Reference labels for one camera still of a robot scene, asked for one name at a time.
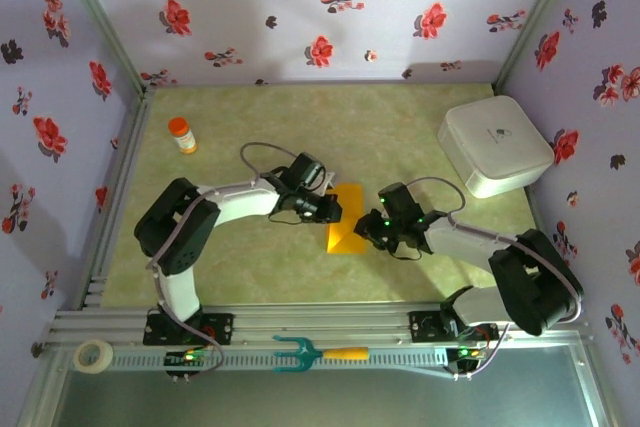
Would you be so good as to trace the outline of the white square lidded box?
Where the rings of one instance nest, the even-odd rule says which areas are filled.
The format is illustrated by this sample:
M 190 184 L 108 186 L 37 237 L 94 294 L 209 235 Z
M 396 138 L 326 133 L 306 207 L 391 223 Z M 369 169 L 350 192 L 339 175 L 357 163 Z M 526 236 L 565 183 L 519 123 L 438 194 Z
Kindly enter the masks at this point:
M 508 96 L 446 112 L 437 138 L 467 190 L 483 199 L 534 183 L 554 152 L 517 101 Z

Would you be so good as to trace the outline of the small circuit board with LEDs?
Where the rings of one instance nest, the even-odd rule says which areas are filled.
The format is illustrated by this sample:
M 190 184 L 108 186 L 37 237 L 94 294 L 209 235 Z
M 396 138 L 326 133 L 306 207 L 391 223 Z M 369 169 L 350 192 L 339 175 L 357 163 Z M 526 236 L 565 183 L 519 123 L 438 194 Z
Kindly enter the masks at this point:
M 204 362 L 193 350 L 168 351 L 163 358 L 163 367 L 173 382 L 188 382 L 204 370 Z
M 454 374 L 465 375 L 475 371 L 488 357 L 484 349 L 448 348 L 447 366 Z

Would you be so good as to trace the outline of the orange-capped pill bottle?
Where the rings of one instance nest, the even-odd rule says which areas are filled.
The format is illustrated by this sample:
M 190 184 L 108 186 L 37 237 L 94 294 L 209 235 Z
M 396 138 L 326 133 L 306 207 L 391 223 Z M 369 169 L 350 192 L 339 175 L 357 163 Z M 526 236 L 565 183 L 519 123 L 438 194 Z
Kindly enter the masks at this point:
M 182 153 L 192 154 L 197 150 L 197 141 L 185 118 L 171 118 L 168 122 L 168 130 Z

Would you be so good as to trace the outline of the white tape roll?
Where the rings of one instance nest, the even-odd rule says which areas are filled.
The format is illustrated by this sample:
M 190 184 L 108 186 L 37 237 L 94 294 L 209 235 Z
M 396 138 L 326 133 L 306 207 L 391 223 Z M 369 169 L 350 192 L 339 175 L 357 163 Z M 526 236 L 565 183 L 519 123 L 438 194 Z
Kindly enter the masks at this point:
M 96 375 L 104 372 L 112 363 L 113 347 L 98 339 L 91 339 L 78 346 L 73 355 L 73 365 L 78 372 Z

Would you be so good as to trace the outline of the aluminium rail beam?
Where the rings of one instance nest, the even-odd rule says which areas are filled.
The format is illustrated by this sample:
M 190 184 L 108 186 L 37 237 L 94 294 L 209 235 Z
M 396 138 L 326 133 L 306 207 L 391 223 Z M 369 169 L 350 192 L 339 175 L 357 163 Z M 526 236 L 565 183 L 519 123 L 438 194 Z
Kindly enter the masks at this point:
M 274 335 L 306 337 L 320 348 L 400 348 L 412 344 L 452 347 L 454 342 L 414 343 L 409 331 L 411 311 L 438 311 L 436 304 L 346 303 L 208 307 L 203 313 L 234 316 L 231 346 L 273 349 Z M 46 337 L 48 345 L 79 345 L 98 339 L 114 346 L 142 346 L 149 312 L 123 309 L 60 311 Z

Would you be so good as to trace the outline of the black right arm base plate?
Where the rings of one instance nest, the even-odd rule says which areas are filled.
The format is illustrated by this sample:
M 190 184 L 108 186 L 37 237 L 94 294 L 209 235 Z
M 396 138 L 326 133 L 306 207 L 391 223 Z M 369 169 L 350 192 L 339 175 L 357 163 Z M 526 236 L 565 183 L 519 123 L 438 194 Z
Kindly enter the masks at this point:
M 414 343 L 453 341 L 494 341 L 500 331 L 492 324 L 469 326 L 453 314 L 441 311 L 411 311 L 409 331 Z

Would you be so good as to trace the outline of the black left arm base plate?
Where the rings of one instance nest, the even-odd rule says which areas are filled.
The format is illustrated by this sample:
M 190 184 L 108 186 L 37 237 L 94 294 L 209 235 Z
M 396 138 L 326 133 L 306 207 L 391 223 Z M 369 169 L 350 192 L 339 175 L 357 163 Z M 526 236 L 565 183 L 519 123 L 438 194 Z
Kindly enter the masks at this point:
M 231 343 L 234 316 L 230 313 L 197 312 L 186 324 L 226 346 Z M 164 311 L 149 312 L 143 332 L 145 346 L 203 345 L 205 341 L 178 326 Z

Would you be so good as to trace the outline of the aluminium side rail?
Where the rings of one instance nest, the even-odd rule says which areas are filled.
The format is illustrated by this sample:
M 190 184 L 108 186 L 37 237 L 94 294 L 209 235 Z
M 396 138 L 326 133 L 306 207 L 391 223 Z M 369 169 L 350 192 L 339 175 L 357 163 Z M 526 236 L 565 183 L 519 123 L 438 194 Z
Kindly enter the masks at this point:
M 89 251 L 82 271 L 73 310 L 100 308 L 101 297 L 108 278 L 111 261 L 117 245 L 119 229 L 126 207 L 130 176 L 135 170 L 137 151 L 144 134 L 154 91 L 143 89 L 119 134 L 119 147 L 107 176 L 105 205 L 97 215 L 90 231 Z

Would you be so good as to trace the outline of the aluminium corner post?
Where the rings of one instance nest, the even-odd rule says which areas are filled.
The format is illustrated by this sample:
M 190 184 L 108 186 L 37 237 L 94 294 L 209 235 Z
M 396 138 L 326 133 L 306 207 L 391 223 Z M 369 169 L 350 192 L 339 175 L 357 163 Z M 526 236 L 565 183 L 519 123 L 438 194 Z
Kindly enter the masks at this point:
M 84 6 L 88 15 L 94 21 L 96 28 L 100 33 L 102 40 L 108 46 L 110 53 L 115 57 L 119 66 L 124 70 L 129 84 L 134 88 L 138 96 L 143 98 L 146 93 L 146 88 L 139 79 L 134 65 L 131 62 L 118 34 L 116 33 L 114 25 L 109 19 L 109 16 L 104 10 L 101 2 L 99 0 L 80 0 L 80 2 Z
M 492 83 L 492 90 L 494 94 L 500 95 L 503 92 L 515 65 L 523 55 L 529 40 L 535 33 L 538 24 L 544 20 L 546 12 L 554 1 L 555 0 L 536 0 L 534 2 L 531 11 L 528 14 L 525 26 L 518 35 L 514 46 L 510 50 L 499 71 L 497 78 Z

